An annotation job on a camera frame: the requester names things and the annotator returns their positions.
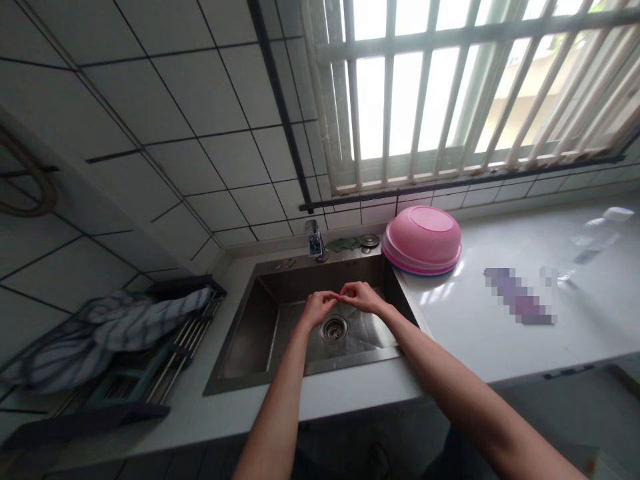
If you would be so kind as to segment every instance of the kitchen counter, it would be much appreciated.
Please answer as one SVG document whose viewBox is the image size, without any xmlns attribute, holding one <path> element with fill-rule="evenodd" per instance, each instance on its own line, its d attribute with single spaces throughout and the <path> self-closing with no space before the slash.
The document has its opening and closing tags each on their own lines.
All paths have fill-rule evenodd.
<svg viewBox="0 0 640 480">
<path fill-rule="evenodd" d="M 554 265 L 559 245 L 610 206 L 639 212 L 624 235 L 574 276 L 575 288 L 542 286 L 539 268 Z M 640 351 L 640 201 L 632 196 L 461 221 L 463 255 L 451 275 L 402 274 L 405 294 L 433 338 L 490 384 L 530 381 L 543 374 L 602 364 Z M 304 255 L 293 249 L 236 259 L 222 284 L 229 294 L 192 366 L 179 378 L 162 421 L 122 427 L 73 442 L 56 469 L 198 443 L 250 430 L 268 385 L 203 397 L 256 263 Z M 554 325 L 516 323 L 486 286 L 488 267 L 514 268 L 557 315 Z M 405 401 L 426 395 L 404 357 L 304 378 L 300 420 Z"/>
</svg>

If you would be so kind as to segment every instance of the faucet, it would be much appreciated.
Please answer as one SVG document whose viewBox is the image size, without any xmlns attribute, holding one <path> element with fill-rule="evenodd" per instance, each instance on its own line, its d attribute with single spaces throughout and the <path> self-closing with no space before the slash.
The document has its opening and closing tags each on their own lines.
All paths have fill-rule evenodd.
<svg viewBox="0 0 640 480">
<path fill-rule="evenodd" d="M 324 263 L 329 259 L 329 254 L 322 242 L 320 227 L 316 220 L 307 220 L 305 223 L 305 235 L 309 242 L 309 257 L 315 258 L 316 262 Z"/>
</svg>

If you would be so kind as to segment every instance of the water bottle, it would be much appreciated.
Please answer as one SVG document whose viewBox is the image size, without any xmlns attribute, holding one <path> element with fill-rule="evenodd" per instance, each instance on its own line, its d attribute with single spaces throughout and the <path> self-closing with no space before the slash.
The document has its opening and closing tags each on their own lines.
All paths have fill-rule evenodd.
<svg viewBox="0 0 640 480">
<path fill-rule="evenodd" d="M 590 263 L 608 246 L 614 244 L 620 233 L 617 228 L 633 216 L 632 210 L 620 207 L 607 209 L 602 217 L 586 222 L 580 232 L 571 238 L 572 258 L 558 272 L 558 282 L 566 282 L 582 266 Z"/>
</svg>

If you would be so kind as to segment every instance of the window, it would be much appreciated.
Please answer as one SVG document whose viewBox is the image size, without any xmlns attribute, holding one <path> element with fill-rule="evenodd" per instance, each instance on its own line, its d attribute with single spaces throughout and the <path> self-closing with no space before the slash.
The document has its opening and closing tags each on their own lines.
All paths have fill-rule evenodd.
<svg viewBox="0 0 640 480">
<path fill-rule="evenodd" d="M 640 119 L 638 0 L 301 0 L 334 195 L 572 163 Z"/>
</svg>

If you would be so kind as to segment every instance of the striped towel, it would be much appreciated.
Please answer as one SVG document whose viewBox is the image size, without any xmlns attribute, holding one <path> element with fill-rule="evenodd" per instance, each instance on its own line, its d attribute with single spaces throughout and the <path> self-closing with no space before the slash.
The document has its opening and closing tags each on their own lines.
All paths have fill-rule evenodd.
<svg viewBox="0 0 640 480">
<path fill-rule="evenodd" d="M 84 384 L 106 370 L 118 351 L 145 350 L 204 307 L 211 289 L 154 303 L 124 290 L 91 300 L 69 320 L 36 340 L 0 369 L 0 379 L 52 393 Z"/>
</svg>

